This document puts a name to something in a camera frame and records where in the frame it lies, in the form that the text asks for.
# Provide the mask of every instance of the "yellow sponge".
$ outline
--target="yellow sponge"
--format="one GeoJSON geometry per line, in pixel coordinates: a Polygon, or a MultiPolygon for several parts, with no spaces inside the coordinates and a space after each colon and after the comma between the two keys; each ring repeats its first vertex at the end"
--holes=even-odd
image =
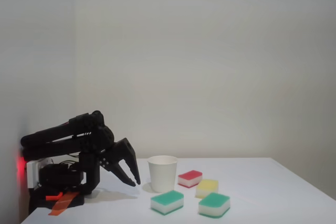
{"type": "Polygon", "coordinates": [[[212,179],[202,180],[196,187],[196,198],[203,199],[210,193],[218,192],[218,181],[212,179]]]}

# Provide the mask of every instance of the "red light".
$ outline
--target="red light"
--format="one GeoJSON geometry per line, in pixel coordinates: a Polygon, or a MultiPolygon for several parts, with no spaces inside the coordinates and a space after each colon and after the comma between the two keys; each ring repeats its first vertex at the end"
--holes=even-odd
{"type": "Polygon", "coordinates": [[[18,183],[21,184],[25,180],[25,167],[26,167],[26,161],[23,157],[18,156],[16,159],[16,177],[18,183]]]}

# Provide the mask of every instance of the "sponge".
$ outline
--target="sponge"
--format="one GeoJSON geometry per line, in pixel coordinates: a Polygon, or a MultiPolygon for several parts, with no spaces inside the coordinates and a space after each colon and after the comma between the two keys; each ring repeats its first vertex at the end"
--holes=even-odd
{"type": "Polygon", "coordinates": [[[196,170],[191,170],[190,172],[179,175],[178,184],[191,188],[196,186],[202,180],[202,173],[196,170]]]}
{"type": "Polygon", "coordinates": [[[198,213],[211,218],[220,218],[230,209],[230,197],[211,193],[198,203],[198,213]]]}
{"type": "Polygon", "coordinates": [[[183,203],[183,194],[174,190],[151,198],[151,208],[163,215],[182,208],[183,203]]]}
{"type": "Polygon", "coordinates": [[[218,192],[218,181],[212,179],[202,180],[196,187],[196,198],[203,199],[210,193],[218,192]]]}

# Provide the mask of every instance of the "red sponge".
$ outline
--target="red sponge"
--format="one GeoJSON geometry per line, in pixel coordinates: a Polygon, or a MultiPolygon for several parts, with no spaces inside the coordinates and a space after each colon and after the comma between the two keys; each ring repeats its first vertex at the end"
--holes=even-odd
{"type": "Polygon", "coordinates": [[[179,175],[178,184],[191,188],[196,186],[202,180],[202,173],[196,170],[191,170],[190,172],[179,175]]]}

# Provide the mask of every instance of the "green sponge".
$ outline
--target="green sponge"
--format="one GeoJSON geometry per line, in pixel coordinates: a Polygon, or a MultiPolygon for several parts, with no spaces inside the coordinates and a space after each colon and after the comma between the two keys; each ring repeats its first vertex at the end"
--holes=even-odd
{"type": "Polygon", "coordinates": [[[220,218],[230,209],[230,197],[211,193],[198,203],[198,212],[211,218],[220,218]]]}
{"type": "Polygon", "coordinates": [[[174,190],[151,198],[151,208],[163,215],[182,208],[183,203],[183,194],[174,190]]]}

